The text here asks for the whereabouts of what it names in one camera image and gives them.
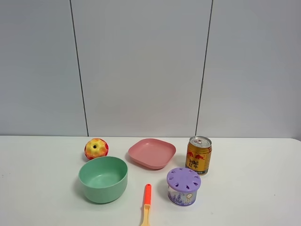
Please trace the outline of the pink square plate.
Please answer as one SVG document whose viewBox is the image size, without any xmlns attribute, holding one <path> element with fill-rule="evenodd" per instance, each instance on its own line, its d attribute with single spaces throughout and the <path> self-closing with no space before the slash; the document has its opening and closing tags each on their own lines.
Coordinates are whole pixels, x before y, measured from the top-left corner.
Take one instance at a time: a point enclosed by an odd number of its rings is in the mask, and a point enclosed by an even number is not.
<svg viewBox="0 0 301 226">
<path fill-rule="evenodd" d="M 173 144 L 154 138 L 142 139 L 128 150 L 131 160 L 152 170 L 164 168 L 175 153 Z"/>
</svg>

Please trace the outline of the red yellow toy ball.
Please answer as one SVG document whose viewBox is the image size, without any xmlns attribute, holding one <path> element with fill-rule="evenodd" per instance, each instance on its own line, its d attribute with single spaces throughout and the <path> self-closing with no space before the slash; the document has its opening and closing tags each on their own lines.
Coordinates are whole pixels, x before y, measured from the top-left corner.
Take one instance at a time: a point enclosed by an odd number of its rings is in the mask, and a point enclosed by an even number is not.
<svg viewBox="0 0 301 226">
<path fill-rule="evenodd" d="M 84 154 L 88 160 L 107 156 L 109 152 L 108 144 L 100 138 L 93 138 L 85 145 Z"/>
</svg>

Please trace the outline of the gold Red Bull can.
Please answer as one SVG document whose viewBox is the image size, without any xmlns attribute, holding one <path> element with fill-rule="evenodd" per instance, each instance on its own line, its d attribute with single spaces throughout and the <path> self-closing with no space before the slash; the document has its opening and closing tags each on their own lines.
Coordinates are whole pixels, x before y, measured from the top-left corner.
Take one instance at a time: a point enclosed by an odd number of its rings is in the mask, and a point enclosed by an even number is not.
<svg viewBox="0 0 301 226">
<path fill-rule="evenodd" d="M 193 136 L 189 139 L 185 167 L 198 175 L 208 173 L 212 153 L 212 142 L 203 136 Z"/>
</svg>

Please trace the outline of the green plastic bowl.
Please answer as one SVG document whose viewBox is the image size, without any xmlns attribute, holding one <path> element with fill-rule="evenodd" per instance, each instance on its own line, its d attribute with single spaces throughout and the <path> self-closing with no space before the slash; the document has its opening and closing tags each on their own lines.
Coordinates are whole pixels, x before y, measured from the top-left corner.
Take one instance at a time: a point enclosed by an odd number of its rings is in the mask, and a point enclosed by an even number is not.
<svg viewBox="0 0 301 226">
<path fill-rule="evenodd" d="M 94 203 L 118 199 L 127 187 L 128 167 L 120 158 L 105 156 L 92 159 L 79 170 L 78 179 L 84 196 Z"/>
</svg>

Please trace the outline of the orange handled wooden spatula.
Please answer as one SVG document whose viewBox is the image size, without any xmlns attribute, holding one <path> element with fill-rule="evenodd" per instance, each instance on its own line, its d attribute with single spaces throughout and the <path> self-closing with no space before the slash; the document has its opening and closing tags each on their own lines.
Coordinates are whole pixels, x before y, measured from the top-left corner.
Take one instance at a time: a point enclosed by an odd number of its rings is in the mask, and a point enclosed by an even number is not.
<svg viewBox="0 0 301 226">
<path fill-rule="evenodd" d="M 151 194 L 152 194 L 152 186 L 151 184 L 146 184 L 144 190 L 143 220 L 141 226 L 150 226 L 149 216 L 150 216 L 150 208 L 151 208 Z"/>
</svg>

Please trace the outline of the purple lid air freshener jar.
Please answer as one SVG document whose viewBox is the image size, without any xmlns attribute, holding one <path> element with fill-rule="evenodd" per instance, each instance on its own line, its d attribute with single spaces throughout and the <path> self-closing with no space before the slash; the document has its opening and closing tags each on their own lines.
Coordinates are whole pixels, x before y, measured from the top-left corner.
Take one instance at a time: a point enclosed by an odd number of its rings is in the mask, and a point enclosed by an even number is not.
<svg viewBox="0 0 301 226">
<path fill-rule="evenodd" d="M 166 176 L 169 200 L 178 206 L 190 206 L 196 201 L 201 186 L 200 176 L 189 168 L 174 168 Z"/>
</svg>

